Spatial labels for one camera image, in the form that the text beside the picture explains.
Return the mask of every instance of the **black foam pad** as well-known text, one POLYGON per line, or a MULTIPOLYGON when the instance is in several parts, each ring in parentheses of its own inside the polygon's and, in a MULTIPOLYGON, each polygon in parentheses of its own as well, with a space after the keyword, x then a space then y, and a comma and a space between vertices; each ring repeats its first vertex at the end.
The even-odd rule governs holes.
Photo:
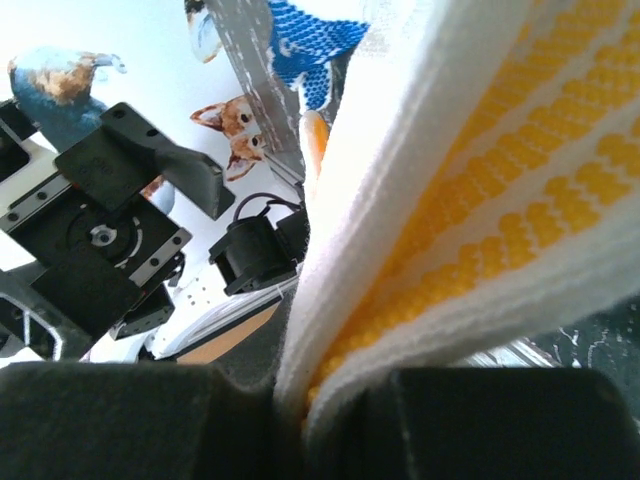
POLYGON ((266 455, 242 431, 254 404, 212 366, 12 365, 0 372, 0 478, 263 478, 254 459, 266 455))

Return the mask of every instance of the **yellow stripe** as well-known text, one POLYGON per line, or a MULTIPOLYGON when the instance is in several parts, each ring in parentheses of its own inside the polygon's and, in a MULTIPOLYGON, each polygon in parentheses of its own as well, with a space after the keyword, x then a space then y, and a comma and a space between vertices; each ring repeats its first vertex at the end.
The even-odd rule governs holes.
MULTIPOLYGON (((622 5, 597 0, 579 3, 585 9, 597 6, 600 15, 579 10, 562 14, 557 22, 606 27, 622 5)), ((640 91, 636 72, 640 66, 640 12, 633 15, 620 42, 600 49, 593 61, 594 67, 583 78, 567 82, 553 103, 534 108, 523 125, 502 135, 484 155, 471 159, 461 174, 445 181, 448 156, 374 286, 325 354, 312 379, 307 406, 349 353, 374 344, 389 329, 411 322, 428 308, 463 295, 482 281, 528 265, 544 249, 596 225, 606 208, 633 191, 629 180, 640 178, 640 150, 623 135, 607 135, 593 157, 585 159, 589 161, 572 175, 550 179, 537 201, 504 215, 495 235, 462 246, 456 262, 425 273, 419 284, 394 292, 371 308, 382 282, 401 271, 413 256, 427 251, 436 237, 463 222, 527 171, 548 163, 554 151, 589 133, 605 114, 636 97, 640 91)), ((640 137, 640 119, 631 135, 640 137)))
MULTIPOLYGON (((531 92, 553 78, 570 59, 584 53, 591 41, 615 22, 624 3, 624 0, 578 0, 573 8, 558 14, 548 35, 536 40, 523 60, 513 55, 507 59, 460 133, 452 153, 468 147, 506 113, 521 105, 531 92)), ((527 38, 530 29, 525 25, 520 41, 527 38)))

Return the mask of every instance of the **wooden surface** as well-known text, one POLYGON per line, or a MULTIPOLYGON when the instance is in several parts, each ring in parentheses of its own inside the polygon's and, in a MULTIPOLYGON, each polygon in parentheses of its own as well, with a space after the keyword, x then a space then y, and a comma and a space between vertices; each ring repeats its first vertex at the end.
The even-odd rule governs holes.
POLYGON ((259 327, 264 325, 266 321, 271 318, 271 315, 273 315, 277 306, 278 305, 276 304, 266 310, 263 310, 237 327, 232 328, 219 337, 216 337, 195 350, 179 357, 178 363, 204 364, 213 362, 216 358, 227 353, 259 327))

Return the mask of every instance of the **blue pattern fabric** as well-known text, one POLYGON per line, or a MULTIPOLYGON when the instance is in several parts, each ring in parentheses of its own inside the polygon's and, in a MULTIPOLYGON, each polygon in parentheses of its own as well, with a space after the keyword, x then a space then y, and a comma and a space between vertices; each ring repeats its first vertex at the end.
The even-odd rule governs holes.
POLYGON ((269 8, 273 14, 271 71, 299 92, 301 112, 321 110, 331 100, 331 60, 355 47, 369 25, 322 20, 286 0, 269 0, 269 8))

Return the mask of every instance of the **white towel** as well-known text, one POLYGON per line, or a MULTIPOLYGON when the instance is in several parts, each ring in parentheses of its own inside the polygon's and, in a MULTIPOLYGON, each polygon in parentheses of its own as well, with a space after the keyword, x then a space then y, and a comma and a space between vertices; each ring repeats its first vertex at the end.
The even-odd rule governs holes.
POLYGON ((307 448, 394 367, 640 291, 639 94, 638 0, 379 2, 312 187, 276 383, 307 448))

